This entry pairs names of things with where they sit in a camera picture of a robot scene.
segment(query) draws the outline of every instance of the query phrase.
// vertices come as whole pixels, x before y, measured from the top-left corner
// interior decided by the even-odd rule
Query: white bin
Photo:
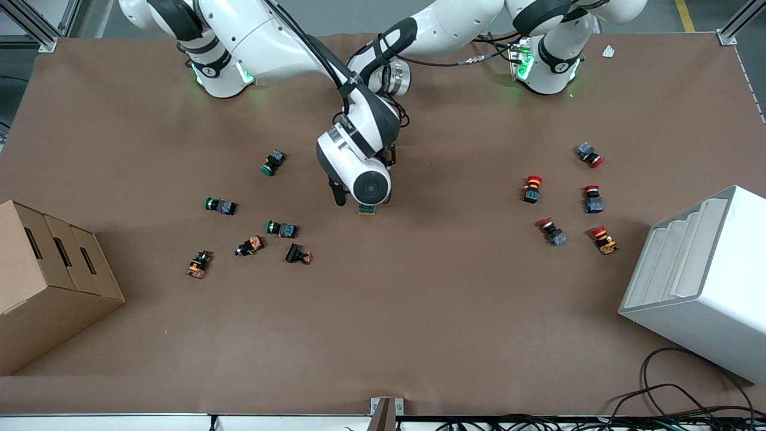
[[[766,384],[766,199],[739,186],[652,226],[620,314]]]

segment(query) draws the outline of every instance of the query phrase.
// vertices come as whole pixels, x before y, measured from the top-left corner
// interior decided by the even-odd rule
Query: gray floor
[[[336,33],[372,33],[384,31],[399,19],[430,4],[432,0],[282,0],[306,32],[314,35]],[[686,0],[697,31],[714,31],[721,27],[745,0]],[[646,9],[633,22],[617,27],[602,24],[604,33],[671,33],[683,31],[675,0],[649,0]],[[493,33],[510,29],[507,16],[499,16],[490,27]],[[148,33],[131,25],[123,16],[118,0],[92,0],[84,20],[75,33],[85,38],[167,38]],[[755,94],[766,100],[766,13],[757,17],[737,36],[738,50],[748,72]],[[0,75],[29,78],[36,50],[0,49]],[[0,78],[0,121],[13,121],[25,83]]]

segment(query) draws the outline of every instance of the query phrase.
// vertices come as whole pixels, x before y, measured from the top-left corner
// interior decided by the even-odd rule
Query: yellow floor line
[[[694,32],[694,24],[692,23],[692,17],[689,16],[689,9],[686,7],[686,2],[684,0],[676,0],[676,7],[678,8],[678,14],[681,15],[683,30],[687,33]]]

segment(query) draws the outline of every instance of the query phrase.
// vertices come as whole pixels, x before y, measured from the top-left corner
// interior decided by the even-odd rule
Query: brown table
[[[731,184],[766,195],[766,129],[713,34],[595,35],[553,97],[512,83],[501,61],[414,67],[393,199],[372,217],[337,207],[316,162],[339,109],[328,80],[215,100],[174,44],[67,39],[38,58],[0,200],[98,232],[127,305],[0,379],[2,412],[354,413],[395,395],[420,414],[606,413],[670,345],[617,314],[648,227]],[[573,154],[583,141],[600,168]],[[267,178],[274,147],[290,158]],[[531,174],[544,179],[535,206],[519,200]],[[589,183],[601,215],[584,214]],[[204,211],[208,196],[239,213]],[[569,235],[561,248],[535,227],[549,216]],[[310,266],[285,263],[290,241],[272,236],[234,257],[269,219],[302,228]],[[588,237],[601,224],[618,253]],[[202,249],[216,256],[198,281],[185,268]],[[650,376],[743,403],[690,358],[658,357]],[[748,392],[764,409],[766,387]]]

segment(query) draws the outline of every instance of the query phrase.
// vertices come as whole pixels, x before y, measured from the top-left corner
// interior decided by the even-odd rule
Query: brown box
[[[0,205],[0,374],[8,376],[125,304],[92,233]]]

